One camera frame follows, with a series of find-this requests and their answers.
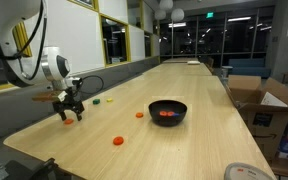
black bowl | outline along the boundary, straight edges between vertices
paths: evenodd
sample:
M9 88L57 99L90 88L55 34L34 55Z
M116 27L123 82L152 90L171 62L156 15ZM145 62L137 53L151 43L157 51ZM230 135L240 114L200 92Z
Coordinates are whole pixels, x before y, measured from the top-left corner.
M160 126L176 126L183 121L187 107L185 104L173 100L155 101L148 106L153 122ZM173 116L160 115L161 111L174 112Z

cardboard box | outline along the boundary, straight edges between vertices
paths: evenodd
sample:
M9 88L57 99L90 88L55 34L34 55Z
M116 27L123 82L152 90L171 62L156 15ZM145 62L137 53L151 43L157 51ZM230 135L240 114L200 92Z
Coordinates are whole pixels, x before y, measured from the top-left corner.
M260 103L269 92L288 106L288 88L272 78L262 88L261 77L230 75L226 89L263 155L272 160L288 123L288 107Z

white device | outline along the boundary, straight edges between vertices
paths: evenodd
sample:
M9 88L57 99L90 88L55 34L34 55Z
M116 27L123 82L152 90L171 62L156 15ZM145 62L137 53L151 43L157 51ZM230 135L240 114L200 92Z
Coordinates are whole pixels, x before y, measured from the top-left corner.
M254 166L232 163L225 170L224 180L273 180L273 178Z
M201 64L199 61L187 61L188 65L199 65Z
M0 0L0 58L7 80L16 86L26 87L51 81L53 86L55 84L55 90L65 90L65 84L70 84L66 82L69 79L65 79L70 71L68 60L61 56L58 47L43 47L46 12L45 0ZM36 28L43 26L40 50L33 52L33 57L25 58L17 49L12 30L18 23L38 13L40 21L37 22L40 24L37 23Z

chair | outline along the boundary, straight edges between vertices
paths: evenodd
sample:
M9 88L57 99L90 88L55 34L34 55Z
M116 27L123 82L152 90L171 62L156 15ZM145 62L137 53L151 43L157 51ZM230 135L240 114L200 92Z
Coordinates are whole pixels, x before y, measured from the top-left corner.
M19 162L11 160L5 166L0 167L0 179L48 180L48 174L58 168L58 165L55 164L54 161L55 160L51 158L39 164L34 170L30 170Z

ceiling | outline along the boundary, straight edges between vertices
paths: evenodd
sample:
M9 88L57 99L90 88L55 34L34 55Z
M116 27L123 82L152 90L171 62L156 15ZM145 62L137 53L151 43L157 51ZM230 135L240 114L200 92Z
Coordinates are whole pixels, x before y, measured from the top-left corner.
M144 0L155 11L159 9L160 0ZM223 12L234 9L257 8L275 5L276 0L173 0L173 9L181 8L185 16L202 14L200 10Z

